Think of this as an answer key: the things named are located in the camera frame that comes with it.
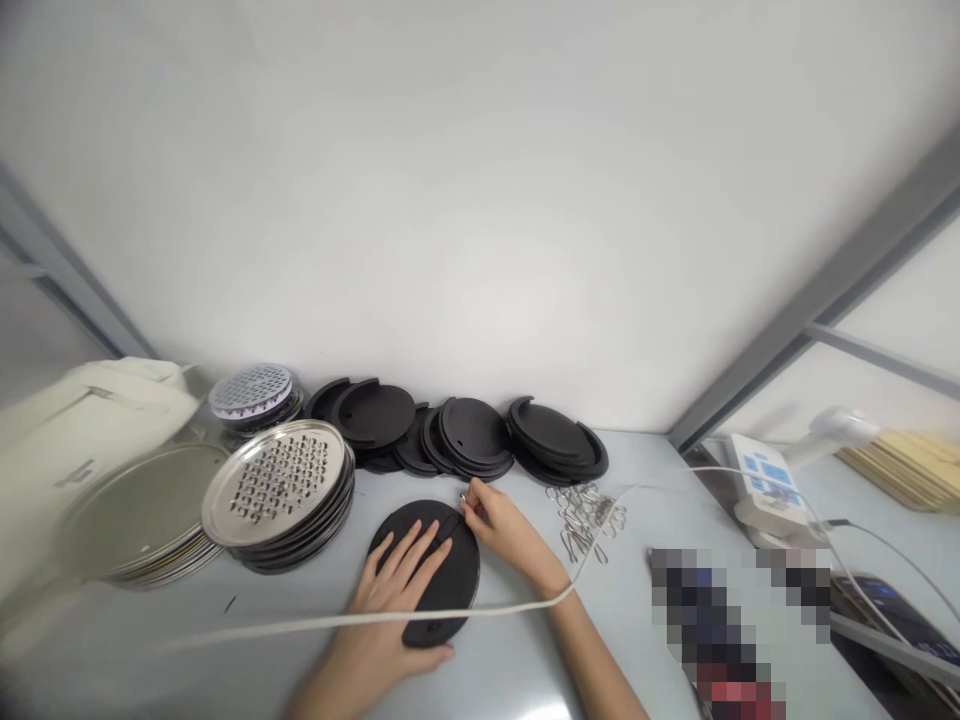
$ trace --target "wooden board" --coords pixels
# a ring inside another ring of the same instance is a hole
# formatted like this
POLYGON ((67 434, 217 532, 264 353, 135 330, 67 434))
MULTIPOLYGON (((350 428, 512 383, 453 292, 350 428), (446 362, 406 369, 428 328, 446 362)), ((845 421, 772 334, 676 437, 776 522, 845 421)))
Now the wooden board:
POLYGON ((912 510, 960 514, 960 447, 949 440, 889 431, 837 456, 912 510))

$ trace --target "pile of metal clips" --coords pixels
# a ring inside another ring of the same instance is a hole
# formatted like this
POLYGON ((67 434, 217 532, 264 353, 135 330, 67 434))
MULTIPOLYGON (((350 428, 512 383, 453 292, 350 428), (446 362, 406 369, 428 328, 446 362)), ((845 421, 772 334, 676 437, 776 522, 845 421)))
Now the pile of metal clips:
MULTIPOLYGON (((545 492, 548 498, 556 500, 560 506, 557 514, 564 521, 560 540, 572 563, 579 561, 578 553, 586 555, 590 552, 596 533, 602 533, 612 540, 617 537, 618 532, 623 532, 627 527, 627 509, 623 505, 617 505, 613 498, 601 494, 592 482, 570 487, 551 486, 546 488, 545 492), (604 523, 604 518, 611 508, 613 512, 610 519, 604 523)), ((594 548, 594 553, 601 565, 609 562, 599 543, 594 548)))

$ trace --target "white wall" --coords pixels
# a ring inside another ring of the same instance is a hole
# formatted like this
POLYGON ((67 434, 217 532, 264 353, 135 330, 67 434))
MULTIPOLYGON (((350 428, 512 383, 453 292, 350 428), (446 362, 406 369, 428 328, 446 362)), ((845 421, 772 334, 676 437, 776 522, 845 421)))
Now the white wall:
MULTIPOLYGON (((867 297, 837 328, 960 377, 960 219, 867 297)), ((862 360, 815 345, 719 429, 770 442, 807 433, 810 419, 847 405, 891 428, 960 441, 960 403, 862 360)))
POLYGON ((0 157, 168 357, 600 428, 667 429, 960 117, 956 0, 7 10, 0 157))

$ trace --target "metal frame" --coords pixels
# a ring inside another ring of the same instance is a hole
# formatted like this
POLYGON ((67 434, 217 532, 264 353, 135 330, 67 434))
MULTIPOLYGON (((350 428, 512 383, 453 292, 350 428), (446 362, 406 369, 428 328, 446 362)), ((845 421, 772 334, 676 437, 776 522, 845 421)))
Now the metal frame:
MULTIPOLYGON (((808 348, 809 327, 839 322, 960 213, 960 125, 938 143, 668 433, 686 454, 808 348)), ((866 343, 855 341, 862 347, 866 343)), ((905 361, 879 348, 887 364, 905 361)), ((909 379, 929 373, 910 371, 909 379)))
POLYGON ((817 323, 809 325, 804 330, 804 334, 817 342, 822 342, 824 345, 829 345, 848 355, 865 360, 871 365, 930 388, 941 395, 960 401, 960 379, 948 373, 817 323))
POLYGON ((0 245, 18 261, 4 272, 4 281, 34 282, 114 357, 157 357, 156 351, 83 261, 2 166, 0 245))

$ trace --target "hand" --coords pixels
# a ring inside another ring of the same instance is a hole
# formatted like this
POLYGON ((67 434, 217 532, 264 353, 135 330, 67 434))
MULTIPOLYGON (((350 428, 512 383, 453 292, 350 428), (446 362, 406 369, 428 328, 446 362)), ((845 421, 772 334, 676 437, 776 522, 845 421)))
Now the hand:
MULTIPOLYGON (((452 539, 446 540, 428 557, 416 575, 413 571, 440 525, 434 521, 414 544, 421 523, 418 520, 384 562, 377 563, 390 547, 393 533, 370 553, 349 612, 412 612, 423 596, 437 568, 450 554, 452 539)), ((332 651, 310 683, 293 713, 295 720, 341 720, 357 718, 373 707, 397 682, 410 675, 433 672, 453 657, 449 645, 430 650, 404 646, 401 636, 405 622, 384 622, 342 628, 332 651)))
POLYGON ((473 478, 462 508, 473 534, 525 575, 544 599, 556 597, 570 584, 563 563, 509 495, 473 478))

